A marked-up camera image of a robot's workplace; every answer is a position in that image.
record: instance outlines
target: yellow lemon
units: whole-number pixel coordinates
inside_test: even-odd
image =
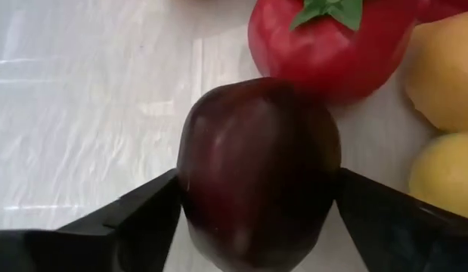
[[[468,12],[417,27],[405,91],[435,127],[468,131]]]
[[[468,132],[434,140],[415,160],[410,195],[468,218]]]

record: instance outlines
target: green leaf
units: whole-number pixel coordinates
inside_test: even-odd
[[[295,29],[314,17],[322,15],[321,9],[325,6],[324,0],[305,0],[305,3],[306,2],[308,2],[308,4],[294,17],[290,30]]]
[[[338,22],[356,31],[360,29],[363,0],[343,0],[327,9],[327,13]]]

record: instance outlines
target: white surface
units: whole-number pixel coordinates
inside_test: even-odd
[[[254,0],[0,0],[0,229],[55,228],[175,165],[190,106],[258,77],[246,42]],[[343,165],[404,190],[431,132],[398,74],[335,109]],[[365,271],[337,209],[296,271]],[[184,218],[167,272],[217,271]]]

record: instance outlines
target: apple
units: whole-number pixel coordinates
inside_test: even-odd
[[[191,238],[230,271],[289,271],[334,199],[339,134],[327,109],[279,79],[215,88],[191,109],[178,182]]]

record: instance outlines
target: red tomato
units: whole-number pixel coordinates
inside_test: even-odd
[[[468,0],[424,0],[426,8],[420,13],[419,20],[429,23],[468,11]]]
[[[290,31],[302,0],[258,0],[249,47],[263,76],[289,80],[328,103],[345,104],[377,90],[396,70],[417,18],[418,0],[365,0],[352,31],[332,17]]]

